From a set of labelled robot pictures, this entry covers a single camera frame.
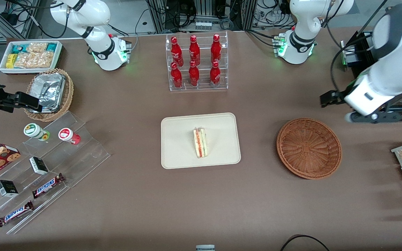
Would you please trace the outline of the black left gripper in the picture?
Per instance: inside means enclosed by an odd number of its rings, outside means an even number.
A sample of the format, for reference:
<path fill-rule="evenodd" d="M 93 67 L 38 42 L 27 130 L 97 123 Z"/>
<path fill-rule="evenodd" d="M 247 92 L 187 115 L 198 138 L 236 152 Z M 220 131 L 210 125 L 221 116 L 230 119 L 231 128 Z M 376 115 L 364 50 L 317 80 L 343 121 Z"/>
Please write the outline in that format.
<path fill-rule="evenodd" d="M 321 107 L 327 107 L 329 105 L 341 105 L 345 104 L 345 97 L 349 95 L 351 91 L 344 90 L 344 91 L 335 91 L 330 90 L 320 96 L 320 105 Z"/>

